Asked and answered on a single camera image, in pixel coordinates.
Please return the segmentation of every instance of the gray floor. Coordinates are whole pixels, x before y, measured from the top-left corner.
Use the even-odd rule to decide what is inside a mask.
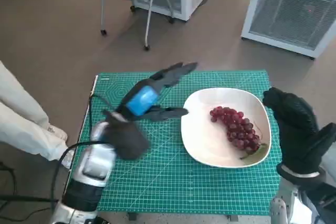
[[[316,61],[293,52],[240,39],[249,0],[208,0],[188,23],[169,24],[153,15],[152,50],[142,50],[146,12],[132,15],[130,3],[107,0],[109,36],[99,33],[99,0],[1,0],[0,60],[50,116],[77,139],[93,76],[106,71],[158,70],[177,61],[199,69],[266,69],[272,84],[295,92],[315,109],[321,125],[336,121],[336,43]],[[0,159],[16,169],[19,193],[48,196],[55,162],[0,145]],[[58,192],[65,181],[63,170]],[[10,183],[1,190],[9,191]],[[24,217],[43,204],[12,204],[3,215]],[[49,212],[25,223],[45,223]],[[127,223],[121,213],[113,223]],[[226,223],[223,216],[142,215],[138,223]],[[268,218],[244,217],[245,223]]]

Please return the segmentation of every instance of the bunch of grapes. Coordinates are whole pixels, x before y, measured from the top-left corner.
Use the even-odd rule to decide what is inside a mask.
[[[227,139],[238,149],[245,150],[248,155],[256,152],[260,147],[260,137],[253,129],[244,113],[229,107],[218,106],[210,111],[211,121],[221,121],[227,129]]]

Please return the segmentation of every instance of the chair wheel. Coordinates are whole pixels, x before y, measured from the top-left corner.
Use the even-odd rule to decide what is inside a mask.
[[[134,5],[132,5],[130,9],[132,13],[135,13],[137,11],[137,8]]]
[[[173,24],[173,23],[175,23],[175,18],[170,17],[168,21],[169,21],[170,24]]]
[[[143,49],[144,49],[145,51],[149,51],[149,50],[151,50],[151,46],[150,46],[150,45],[148,45],[148,46],[144,45],[144,46],[143,46]]]
[[[106,36],[106,35],[107,35],[107,32],[106,32],[106,30],[100,30],[100,34],[101,34],[102,36]]]

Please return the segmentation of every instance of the silver robot arm segment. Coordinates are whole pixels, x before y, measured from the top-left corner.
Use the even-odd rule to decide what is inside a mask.
[[[92,130],[91,140],[98,141],[107,125],[106,122],[97,124]],[[92,224],[115,158],[112,145],[88,146],[80,155],[65,194],[58,202],[49,223]]]

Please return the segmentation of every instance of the chair leg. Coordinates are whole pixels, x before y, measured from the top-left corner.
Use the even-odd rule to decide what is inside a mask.
[[[105,0],[101,0],[100,33],[102,34],[102,36],[107,35],[104,25],[104,8],[105,8]]]
[[[169,22],[174,23],[174,9],[173,9],[172,3],[170,2],[170,0],[166,0],[166,1],[167,1],[169,10],[170,10],[170,15],[171,15],[171,19],[169,20]]]
[[[148,45],[148,33],[149,33],[149,25],[150,25],[150,22],[151,22],[152,5],[153,5],[153,0],[150,0],[149,8],[148,8],[147,25],[146,25],[145,45],[144,45],[144,49],[146,51],[150,50],[150,46]]]

